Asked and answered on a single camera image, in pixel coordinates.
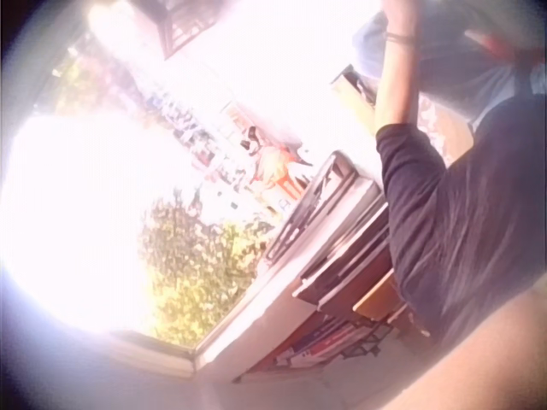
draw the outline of hand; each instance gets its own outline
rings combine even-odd
[[[390,26],[416,26],[420,0],[382,0],[382,8]]]

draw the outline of shirt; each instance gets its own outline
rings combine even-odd
[[[377,140],[401,297],[452,346],[547,270],[545,96],[494,108],[448,169],[416,126]]]

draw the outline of fabric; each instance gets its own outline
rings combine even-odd
[[[291,155],[277,147],[262,147],[258,153],[258,170],[256,178],[264,184],[278,182],[288,174],[287,164],[292,161]]]
[[[451,345],[547,270],[545,95],[492,110],[448,169],[415,126],[377,139],[401,296]]]
[[[515,96],[516,69],[499,61],[465,35],[471,20],[457,2],[425,1],[421,22],[420,91],[456,114],[476,130],[485,115]],[[369,79],[382,74],[387,19],[383,13],[353,38],[355,70]],[[531,74],[532,89],[546,92],[545,65]]]

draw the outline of black sleeve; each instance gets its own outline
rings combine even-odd
[[[376,138],[390,226],[406,225],[425,207],[446,166],[427,135],[414,125],[384,126]]]

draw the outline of white wall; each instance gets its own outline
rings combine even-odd
[[[299,139],[316,157],[344,149],[378,177],[373,138],[340,107],[329,86],[350,64],[352,35],[378,10],[377,0],[239,0],[180,54],[201,62],[225,87],[220,91],[211,80],[203,94],[215,87],[223,96],[234,95],[287,130],[289,142]],[[172,58],[168,63],[176,67],[183,57]]]
[[[122,365],[76,340],[4,271],[2,281],[3,372],[33,399],[32,408],[343,410],[314,379],[197,384]]]

